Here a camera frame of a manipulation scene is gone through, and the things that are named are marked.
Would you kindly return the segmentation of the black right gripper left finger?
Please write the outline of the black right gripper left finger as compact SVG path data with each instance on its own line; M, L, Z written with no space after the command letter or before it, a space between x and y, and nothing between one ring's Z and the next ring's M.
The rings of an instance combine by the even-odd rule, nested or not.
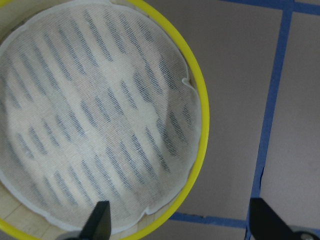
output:
M97 202L86 224L82 228L79 240L109 240L112 232L111 208L109 201Z

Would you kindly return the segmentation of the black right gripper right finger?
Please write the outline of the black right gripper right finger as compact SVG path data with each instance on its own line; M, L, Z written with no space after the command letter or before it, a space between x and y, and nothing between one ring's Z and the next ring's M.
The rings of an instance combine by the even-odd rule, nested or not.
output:
M250 199L249 229L256 240L300 239L262 198Z

